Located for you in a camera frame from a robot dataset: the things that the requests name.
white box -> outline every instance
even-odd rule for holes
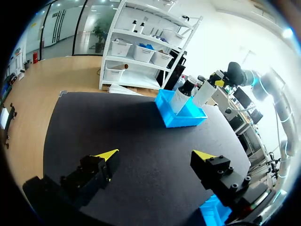
[[[164,54],[159,51],[155,52],[155,54],[152,56],[151,61],[154,65],[158,65],[161,67],[167,67],[171,59],[174,57],[169,54]]]
[[[125,71],[125,69],[123,69],[123,70],[110,69],[106,66],[104,76],[103,76],[103,80],[105,80],[105,81],[119,81],[124,71]]]
[[[135,60],[149,63],[155,52],[155,50],[135,45],[133,57]]]
[[[181,44],[181,42],[185,39],[184,36],[168,29],[163,29],[163,34],[161,37],[166,39],[166,41],[169,44],[174,45],[175,47],[178,47]]]
[[[132,46],[132,43],[121,42],[121,41],[112,41],[112,56],[126,57],[128,50]]]

blue object on shelf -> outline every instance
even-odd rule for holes
[[[155,103],[167,128],[197,126],[207,118],[203,109],[193,104],[192,98],[186,102],[182,110],[176,115],[169,104],[173,95],[174,91],[160,89],[155,99]]]
[[[212,195],[203,205],[200,210],[207,226],[223,226],[228,216],[232,212],[229,207],[224,207],[221,201]]]
[[[148,49],[154,50],[154,48],[152,47],[151,44],[144,45],[143,43],[139,43],[139,46],[143,47],[143,48],[148,48]]]

glass wall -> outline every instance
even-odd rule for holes
[[[88,0],[82,13],[74,54],[101,55],[119,2]]]
[[[49,6],[45,6],[30,21],[27,27],[26,38],[26,60],[32,60],[34,52],[38,53],[38,59],[40,58],[40,41],[41,41],[41,27],[43,26],[46,13]]]
[[[34,52],[39,60],[102,56],[118,6],[119,2],[110,0],[56,0],[47,4],[27,27],[26,60],[32,61]]]
[[[76,25],[85,0],[59,0],[51,4],[43,38],[42,58],[72,56]]]

ceiling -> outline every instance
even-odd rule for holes
[[[217,12],[250,20],[281,37],[287,25],[282,17],[264,0],[211,0]]]

ceiling light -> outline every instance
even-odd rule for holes
[[[282,36],[286,39],[291,38],[292,35],[293,35],[293,31],[290,28],[287,28],[282,32]]]

